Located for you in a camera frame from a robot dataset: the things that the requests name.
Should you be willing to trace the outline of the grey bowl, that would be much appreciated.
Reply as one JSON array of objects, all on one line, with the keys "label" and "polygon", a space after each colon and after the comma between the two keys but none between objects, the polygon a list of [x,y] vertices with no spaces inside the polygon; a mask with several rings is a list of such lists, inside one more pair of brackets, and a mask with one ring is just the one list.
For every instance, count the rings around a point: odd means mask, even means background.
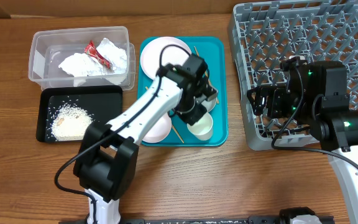
[{"label": "grey bowl", "polygon": [[217,103],[217,98],[214,98],[211,101],[204,100],[201,104],[206,108],[207,112],[209,113]]}]

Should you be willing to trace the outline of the white paper cup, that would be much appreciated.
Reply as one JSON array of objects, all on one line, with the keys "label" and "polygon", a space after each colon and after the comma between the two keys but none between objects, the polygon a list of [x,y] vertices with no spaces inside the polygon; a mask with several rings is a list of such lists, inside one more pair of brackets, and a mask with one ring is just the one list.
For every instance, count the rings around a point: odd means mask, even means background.
[{"label": "white paper cup", "polygon": [[213,135],[213,124],[212,116],[206,113],[194,125],[187,124],[187,128],[189,132],[200,141],[207,141],[211,139]]}]

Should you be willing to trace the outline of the small pink bowl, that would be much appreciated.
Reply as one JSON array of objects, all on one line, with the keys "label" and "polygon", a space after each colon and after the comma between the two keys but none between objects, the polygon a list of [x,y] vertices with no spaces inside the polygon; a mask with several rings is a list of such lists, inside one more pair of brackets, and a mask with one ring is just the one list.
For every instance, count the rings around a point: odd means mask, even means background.
[{"label": "small pink bowl", "polygon": [[152,126],[142,141],[152,144],[158,143],[164,140],[170,134],[171,128],[172,120],[166,113]]}]

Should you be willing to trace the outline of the red snack wrapper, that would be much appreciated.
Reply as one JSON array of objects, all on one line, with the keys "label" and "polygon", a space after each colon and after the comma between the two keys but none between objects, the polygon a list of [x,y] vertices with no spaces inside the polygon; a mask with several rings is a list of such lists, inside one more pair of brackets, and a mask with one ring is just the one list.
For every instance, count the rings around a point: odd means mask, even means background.
[{"label": "red snack wrapper", "polygon": [[112,63],[98,52],[92,40],[85,47],[85,54],[95,58],[101,65],[106,67],[108,70],[112,69]]}]

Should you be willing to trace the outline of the white napkin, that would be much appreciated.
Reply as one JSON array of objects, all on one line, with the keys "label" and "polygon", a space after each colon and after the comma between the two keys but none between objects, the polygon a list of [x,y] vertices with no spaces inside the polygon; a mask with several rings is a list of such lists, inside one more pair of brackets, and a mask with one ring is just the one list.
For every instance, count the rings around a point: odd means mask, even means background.
[{"label": "white napkin", "polygon": [[74,77],[108,76],[107,81],[114,85],[121,84],[126,76],[127,53],[104,38],[96,47],[96,51],[106,59],[110,67],[103,65],[98,59],[87,53],[75,53],[67,57],[58,67]]}]

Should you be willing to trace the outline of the pile of rice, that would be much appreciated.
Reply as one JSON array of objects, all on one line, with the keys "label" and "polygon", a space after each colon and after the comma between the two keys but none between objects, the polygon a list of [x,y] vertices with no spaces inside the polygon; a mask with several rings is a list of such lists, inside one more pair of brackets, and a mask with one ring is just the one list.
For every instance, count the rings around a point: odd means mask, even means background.
[{"label": "pile of rice", "polygon": [[45,141],[79,141],[94,121],[78,96],[53,96],[47,106]]}]

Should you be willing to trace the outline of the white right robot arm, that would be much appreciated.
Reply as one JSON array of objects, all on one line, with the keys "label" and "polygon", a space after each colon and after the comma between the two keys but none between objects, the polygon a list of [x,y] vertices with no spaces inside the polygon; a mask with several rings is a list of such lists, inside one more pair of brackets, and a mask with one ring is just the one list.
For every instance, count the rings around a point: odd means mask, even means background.
[{"label": "white right robot arm", "polygon": [[327,155],[344,196],[351,223],[358,223],[358,110],[351,110],[347,69],[340,61],[309,63],[300,56],[280,63],[287,82],[257,86],[247,91],[255,115],[286,118],[271,147],[281,151],[309,151],[306,147],[277,145],[291,121],[307,125],[319,141],[318,153]]}]

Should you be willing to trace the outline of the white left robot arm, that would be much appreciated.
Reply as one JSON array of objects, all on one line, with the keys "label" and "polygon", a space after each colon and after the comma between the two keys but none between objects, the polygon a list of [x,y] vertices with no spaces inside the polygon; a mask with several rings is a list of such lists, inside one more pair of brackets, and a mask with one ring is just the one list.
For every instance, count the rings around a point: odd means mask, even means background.
[{"label": "white left robot arm", "polygon": [[149,89],[125,112],[106,124],[93,123],[83,137],[73,173],[89,197],[87,223],[119,223],[119,199],[129,188],[139,146],[156,122],[174,111],[194,125],[206,113],[202,105],[218,94],[209,84],[205,60],[191,54],[183,65],[157,70]]}]

